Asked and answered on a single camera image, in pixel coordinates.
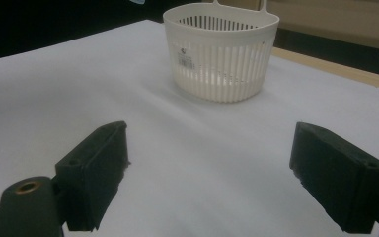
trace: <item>table edge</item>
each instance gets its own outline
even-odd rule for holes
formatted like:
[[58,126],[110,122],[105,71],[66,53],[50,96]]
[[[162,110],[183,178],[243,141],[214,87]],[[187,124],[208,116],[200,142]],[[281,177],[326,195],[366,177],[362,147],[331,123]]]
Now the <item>table edge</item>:
[[272,55],[379,88],[379,74],[274,47]]

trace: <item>basket rim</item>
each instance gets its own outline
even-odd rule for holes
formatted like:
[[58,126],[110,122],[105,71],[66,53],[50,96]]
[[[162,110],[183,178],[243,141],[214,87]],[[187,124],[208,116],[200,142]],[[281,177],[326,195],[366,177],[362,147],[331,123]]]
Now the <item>basket rim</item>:
[[[266,25],[263,25],[263,26],[260,26],[260,27],[256,27],[256,28],[252,28],[252,29],[242,29],[242,30],[226,30],[226,31],[218,31],[218,30],[210,30],[210,29],[204,29],[204,28],[197,28],[197,27],[193,27],[193,26],[189,26],[189,25],[185,25],[185,24],[181,24],[181,23],[177,23],[173,20],[171,20],[168,15],[169,14],[172,14],[174,11],[177,11],[178,9],[182,9],[182,8],[186,8],[188,6],[194,6],[194,5],[198,5],[198,6],[201,6],[201,5],[204,5],[204,6],[215,6],[217,8],[224,8],[224,9],[230,9],[230,10],[237,10],[237,11],[240,11],[240,12],[249,12],[251,14],[263,14],[263,15],[268,15],[268,16],[271,16],[274,18],[274,21],[272,23],[269,23],[269,24],[266,24]],[[169,9],[168,11],[166,11],[164,14],[163,14],[163,19],[164,19],[164,23],[167,23],[167,24],[171,24],[175,27],[179,27],[179,28],[185,28],[187,30],[190,30],[190,31],[193,31],[193,30],[197,30],[198,32],[205,32],[205,33],[210,33],[210,34],[213,34],[213,33],[218,33],[218,34],[235,34],[235,33],[242,33],[242,32],[245,32],[245,33],[248,33],[248,32],[255,32],[255,31],[263,31],[265,28],[270,28],[274,25],[278,25],[280,19],[278,16],[268,12],[266,9],[261,9],[259,11],[255,11],[255,10],[250,10],[250,9],[244,9],[244,8],[237,8],[237,7],[232,7],[232,6],[227,6],[227,5],[214,5],[213,3],[189,3],[189,4],[185,4],[185,5],[181,5],[181,6],[178,6],[178,7],[175,7],[175,8],[171,8]]]

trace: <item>white table surface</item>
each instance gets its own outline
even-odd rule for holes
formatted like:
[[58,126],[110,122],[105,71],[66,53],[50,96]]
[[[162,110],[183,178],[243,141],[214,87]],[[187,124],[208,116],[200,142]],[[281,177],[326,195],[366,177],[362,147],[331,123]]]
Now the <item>white table surface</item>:
[[0,195],[116,120],[132,165],[100,230],[66,236],[349,236],[288,168],[295,124],[379,159],[379,88],[272,57],[259,94],[207,102],[175,85],[164,26],[143,21],[0,58]]

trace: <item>screw hole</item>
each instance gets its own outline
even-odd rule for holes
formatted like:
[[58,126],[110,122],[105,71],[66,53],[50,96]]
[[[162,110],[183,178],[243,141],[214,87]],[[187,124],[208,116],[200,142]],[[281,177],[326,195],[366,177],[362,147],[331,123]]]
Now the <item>screw hole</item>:
[[15,193],[17,195],[24,195],[38,189],[39,186],[41,186],[40,182],[29,181],[18,186],[17,189],[15,190]]

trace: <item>dark background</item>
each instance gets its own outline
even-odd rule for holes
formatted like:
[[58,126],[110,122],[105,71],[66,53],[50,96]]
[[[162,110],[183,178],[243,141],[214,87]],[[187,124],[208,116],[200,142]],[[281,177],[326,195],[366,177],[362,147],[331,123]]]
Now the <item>dark background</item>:
[[[194,0],[0,0],[0,57],[74,40],[141,20],[163,22]],[[379,74],[379,49],[278,29],[276,47]]]

